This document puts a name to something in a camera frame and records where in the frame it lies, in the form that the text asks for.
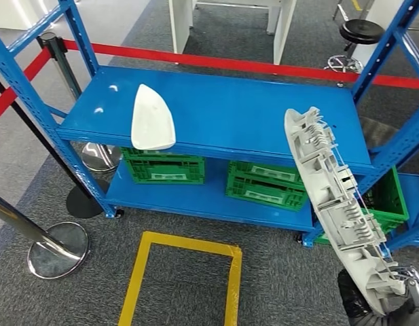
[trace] white plastic part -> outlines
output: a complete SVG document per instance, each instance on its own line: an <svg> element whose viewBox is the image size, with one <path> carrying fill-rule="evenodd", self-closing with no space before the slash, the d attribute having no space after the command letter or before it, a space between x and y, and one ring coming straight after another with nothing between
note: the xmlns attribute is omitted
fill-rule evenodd
<svg viewBox="0 0 419 326"><path fill-rule="evenodd" d="M131 141L137 149L167 149L176 143L171 112L161 95L140 85L134 103Z"/></svg>
<svg viewBox="0 0 419 326"><path fill-rule="evenodd" d="M357 183L337 154L333 132L321 120L319 110L311 107L300 114L288 109L284 130L289 148L301 175L315 213L343 266L369 305L385 314L387 297L404 295L404 281L394 278L380 244L385 235L372 214L363 214L354 197Z"/></svg>

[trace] floor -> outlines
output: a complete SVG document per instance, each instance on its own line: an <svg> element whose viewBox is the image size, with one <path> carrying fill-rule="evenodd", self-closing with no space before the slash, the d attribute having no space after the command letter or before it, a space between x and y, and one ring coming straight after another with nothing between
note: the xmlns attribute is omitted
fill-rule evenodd
<svg viewBox="0 0 419 326"><path fill-rule="evenodd" d="M356 14L354 7L348 7L349 1L345 2L349 15ZM107 0L82 0L79 8L91 41L171 50L166 1L122 3L117 6ZM321 67L327 57L340 53L343 41L337 24L330 19L334 3L298 0L283 63ZM265 33L264 11L202 6L194 12L194 19L195 28L186 53L272 60L272 39ZM238 25L241 33L238 35L241 37L225 32ZM69 37L63 22L58 22L54 30ZM0 35L9 43L17 33L0 30ZM320 37L325 38L324 46ZM24 67L38 51L37 47L32 44L17 59ZM88 76L81 59L75 52L68 57L85 87ZM396 51L383 71L412 75L402 60ZM107 56L101 56L99 61L251 76ZM53 66L50 62L34 84L47 103L69 110L72 100ZM359 113L400 128L418 104L419 91L374 87L359 107ZM419 159L414 160L411 168L418 171ZM53 159L47 158L47 153L11 110L0 119L1 196L46 227L57 221L75 221L63 204L71 187L66 176ZM100 216L79 222L92 239L92 252L80 271L57 282L38 280L28 273L22 262L29 243L6 225L0 228L0 325L115 325L143 230L239 245L244 255L239 325L346 324L335 283L341 266L334 252L326 246L306 250L293 241L293 232L140 210L126 210L125 217L119 220ZM396 259L419 268L417 250L404 249ZM229 264L226 257L154 246L134 325L220 325L224 314Z"/></svg>

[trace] yellow floor tape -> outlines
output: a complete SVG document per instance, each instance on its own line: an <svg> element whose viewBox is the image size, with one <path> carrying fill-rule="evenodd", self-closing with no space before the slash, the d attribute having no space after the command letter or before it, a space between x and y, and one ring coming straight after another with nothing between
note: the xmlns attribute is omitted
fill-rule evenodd
<svg viewBox="0 0 419 326"><path fill-rule="evenodd" d="M358 2L357 2L357 0L351 0L352 2L352 4L354 5L354 7L355 8L355 10L361 12L362 9L360 7L360 5L358 4Z"/></svg>
<svg viewBox="0 0 419 326"><path fill-rule="evenodd" d="M238 323L238 304L239 303L239 284L241 282L241 264L242 252L238 247L229 246L217 242L184 238L182 236L172 236L146 231L143 233L134 270L129 281L128 292L122 308L119 326L131 326L134 311L137 305L141 282L144 275L146 263L149 257L150 245L156 243L171 247L184 248L189 250L203 251L205 253L215 253L232 257L229 283L227 285L227 298L226 302L225 326L236 326Z"/></svg>

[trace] gray plastic car part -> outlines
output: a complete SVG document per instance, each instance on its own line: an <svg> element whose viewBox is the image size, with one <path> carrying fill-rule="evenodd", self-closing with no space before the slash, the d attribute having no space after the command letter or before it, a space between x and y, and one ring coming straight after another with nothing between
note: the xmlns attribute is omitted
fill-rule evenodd
<svg viewBox="0 0 419 326"><path fill-rule="evenodd" d="M372 214L363 214L355 197L357 182L321 118L315 107L304 114L287 110L284 130L289 148L336 254L373 310L385 314L386 298L405 295L406 286L390 270L397 262L384 259L380 244L386 236Z"/></svg>

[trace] blue metal shelf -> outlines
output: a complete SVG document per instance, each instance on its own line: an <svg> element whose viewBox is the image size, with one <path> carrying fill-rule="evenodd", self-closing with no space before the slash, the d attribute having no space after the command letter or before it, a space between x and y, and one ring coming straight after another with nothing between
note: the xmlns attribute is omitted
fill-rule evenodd
<svg viewBox="0 0 419 326"><path fill-rule="evenodd" d="M419 73L419 50L407 34L407 28L419 12L419 0L403 2L351 92L324 86L102 67L97 63L75 2L58 0L58 4L8 48L0 40L0 72L107 217L114 217L116 205L158 209L308 231L303 237L303 243L311 245L322 229L319 223L311 225L309 205L292 213L227 198L224 195L226 162L222 159L293 166L284 131L284 114L290 108L304 112L310 106L321 109L332 127L345 162L354 174L361 176L361 192L392 166L400 167L419 150L417 110L387 144L374 150L375 155L370 159L355 106L398 43ZM14 55L60 14L67 20L92 80L58 125L51 115L51 108L23 75ZM141 83L158 92L171 108L177 131L177 144L171 151L214 158L208 159L207 184L136 185L121 164L106 194L71 146L69 141L130 147L134 99ZM409 204L410 197L406 196ZM405 235L392 241L400 247L419 241L419 221L413 222Z"/></svg>
<svg viewBox="0 0 419 326"><path fill-rule="evenodd" d="M352 172L374 169L351 93L336 87L100 67L57 132L72 141L131 147L131 122L140 84L156 90L171 111L177 144L169 151L293 166L284 112L316 106L333 126Z"/></svg>
<svg viewBox="0 0 419 326"><path fill-rule="evenodd" d="M399 173L399 182L410 215L410 219L407 223L410 227L419 223L419 219L415 221L419 213L419 175Z"/></svg>
<svg viewBox="0 0 419 326"><path fill-rule="evenodd" d="M227 169L226 160L207 159L204 185L147 185L134 183L122 161L106 193L106 201L118 206L223 221L303 232L313 230L309 200L300 211L292 212L226 196Z"/></svg>

